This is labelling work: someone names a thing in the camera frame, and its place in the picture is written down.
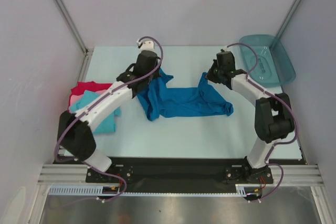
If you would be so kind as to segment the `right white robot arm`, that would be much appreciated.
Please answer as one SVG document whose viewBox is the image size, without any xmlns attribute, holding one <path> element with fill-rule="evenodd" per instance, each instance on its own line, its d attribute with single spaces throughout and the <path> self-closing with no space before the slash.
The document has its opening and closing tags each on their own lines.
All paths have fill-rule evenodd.
<svg viewBox="0 0 336 224">
<path fill-rule="evenodd" d="M 261 181 L 261 176 L 266 177 L 269 173 L 267 164 L 276 144 L 295 129 L 288 95 L 273 94 L 264 89 L 249 78 L 247 72 L 236 69 L 234 55 L 223 49 L 216 54 L 206 79 L 239 93 L 255 108 L 257 139 L 241 168 L 234 171 L 232 177 L 229 177 L 230 170 L 226 172 L 227 183 L 255 184 Z"/>
</svg>

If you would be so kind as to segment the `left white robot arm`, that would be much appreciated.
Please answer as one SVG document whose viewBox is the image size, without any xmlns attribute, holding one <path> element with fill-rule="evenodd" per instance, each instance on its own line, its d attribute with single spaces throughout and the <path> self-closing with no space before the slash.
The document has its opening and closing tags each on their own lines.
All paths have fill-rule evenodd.
<svg viewBox="0 0 336 224">
<path fill-rule="evenodd" d="M 112 166 L 112 160 L 98 150 L 93 133 L 116 109 L 160 76 L 162 59 L 153 51 L 140 51 L 136 62 L 130 64 L 102 95 L 74 113 L 63 112 L 59 119 L 57 146 L 98 170 L 97 174 L 103 181 L 112 181 L 116 169 Z"/>
</svg>

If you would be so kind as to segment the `blue t shirt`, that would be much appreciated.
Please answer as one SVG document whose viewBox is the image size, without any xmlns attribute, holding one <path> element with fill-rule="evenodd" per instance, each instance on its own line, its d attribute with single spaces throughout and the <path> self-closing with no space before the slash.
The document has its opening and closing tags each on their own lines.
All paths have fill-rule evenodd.
<svg viewBox="0 0 336 224">
<path fill-rule="evenodd" d="M 202 73 L 198 86 L 191 88 L 168 88 L 166 84 L 173 76 L 162 69 L 159 73 L 160 77 L 151 81 L 149 87 L 137 95 L 149 121 L 160 116 L 174 118 L 233 114 L 233 105 L 208 83 L 206 72 Z"/>
</svg>

